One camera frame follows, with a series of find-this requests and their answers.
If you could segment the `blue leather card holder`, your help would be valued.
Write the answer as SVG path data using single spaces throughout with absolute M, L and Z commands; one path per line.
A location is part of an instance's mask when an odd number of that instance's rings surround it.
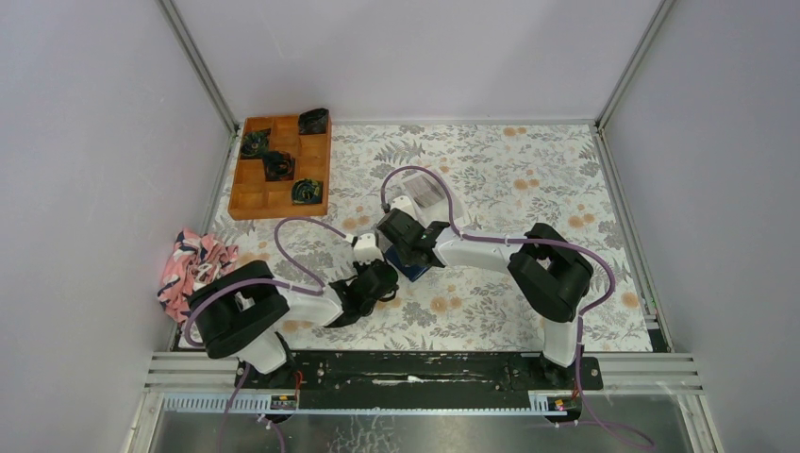
M 400 257 L 394 246 L 390 246 L 384 252 L 384 257 L 399 274 L 402 274 L 410 282 L 417 281 L 430 269 L 430 266 L 421 266 L 417 264 L 405 265 L 400 260 Z

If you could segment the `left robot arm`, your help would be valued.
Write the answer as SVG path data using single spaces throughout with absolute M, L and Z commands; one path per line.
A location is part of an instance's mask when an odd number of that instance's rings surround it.
M 272 388 L 292 378 L 291 351 L 277 328 L 284 322 L 348 327 L 394 297 L 398 275 L 384 260 L 358 265 L 354 277 L 321 290 L 274 279 L 264 260 L 254 260 L 196 290 L 188 299 L 185 342 L 213 360 L 234 357 L 251 365 Z

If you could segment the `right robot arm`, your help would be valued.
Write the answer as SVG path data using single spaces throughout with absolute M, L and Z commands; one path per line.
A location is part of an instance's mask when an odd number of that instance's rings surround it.
M 434 221 L 423 226 L 392 209 L 377 224 L 403 265 L 469 267 L 510 275 L 533 311 L 545 320 L 542 379 L 563 389 L 578 376 L 577 315 L 592 265 L 551 226 L 537 223 L 522 236 L 480 236 Z

